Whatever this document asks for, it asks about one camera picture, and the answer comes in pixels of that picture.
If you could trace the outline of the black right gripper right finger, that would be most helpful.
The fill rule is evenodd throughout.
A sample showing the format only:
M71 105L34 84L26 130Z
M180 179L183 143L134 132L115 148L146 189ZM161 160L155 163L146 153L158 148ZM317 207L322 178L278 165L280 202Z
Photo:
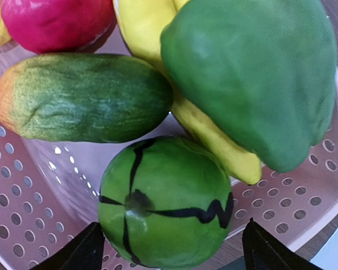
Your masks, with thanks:
M242 234L246 269L250 270L321 270L295 254L252 218Z

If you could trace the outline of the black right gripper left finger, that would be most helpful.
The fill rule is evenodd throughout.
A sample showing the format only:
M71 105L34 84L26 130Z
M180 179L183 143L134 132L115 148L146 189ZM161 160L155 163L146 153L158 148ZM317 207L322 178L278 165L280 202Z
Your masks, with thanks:
M98 222L92 222L63 248L32 270L101 269L104 241L101 226Z

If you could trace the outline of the green striped toy watermelon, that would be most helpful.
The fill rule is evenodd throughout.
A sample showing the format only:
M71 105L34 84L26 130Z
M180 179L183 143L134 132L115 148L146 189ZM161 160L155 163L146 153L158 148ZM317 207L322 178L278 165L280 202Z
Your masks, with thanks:
M212 257L230 230L233 194L218 159L180 137L135 142L104 172L99 223L132 263L191 269Z

